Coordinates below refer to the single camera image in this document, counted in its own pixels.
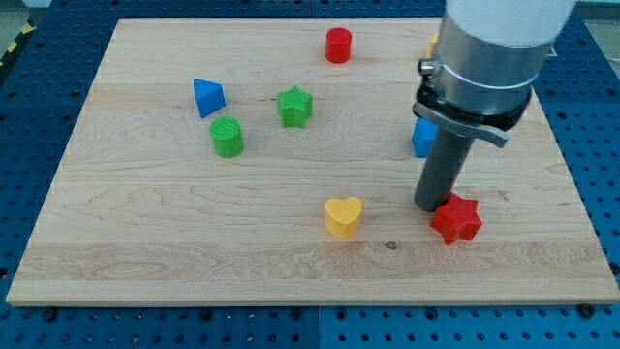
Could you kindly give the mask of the yellow block behind arm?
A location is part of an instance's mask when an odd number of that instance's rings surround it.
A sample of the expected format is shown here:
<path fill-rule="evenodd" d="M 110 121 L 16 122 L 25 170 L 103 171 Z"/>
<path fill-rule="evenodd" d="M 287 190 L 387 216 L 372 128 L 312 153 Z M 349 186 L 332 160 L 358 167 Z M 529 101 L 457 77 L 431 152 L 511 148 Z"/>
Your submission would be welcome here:
<path fill-rule="evenodd" d="M 427 49 L 426 49 L 426 53 L 425 53 L 425 57 L 426 58 L 431 58 L 433 55 L 433 50 L 435 45 L 437 44 L 439 39 L 439 34 L 436 33 L 429 41 Z"/>

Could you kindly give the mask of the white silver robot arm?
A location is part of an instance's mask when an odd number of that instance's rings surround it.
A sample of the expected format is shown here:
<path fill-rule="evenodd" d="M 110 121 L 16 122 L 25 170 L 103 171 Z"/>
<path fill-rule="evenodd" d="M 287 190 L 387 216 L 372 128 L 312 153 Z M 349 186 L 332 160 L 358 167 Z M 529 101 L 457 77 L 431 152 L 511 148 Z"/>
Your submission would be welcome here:
<path fill-rule="evenodd" d="M 501 147 L 574 0 L 451 0 L 438 41 L 420 60 L 414 113 L 458 137 Z"/>

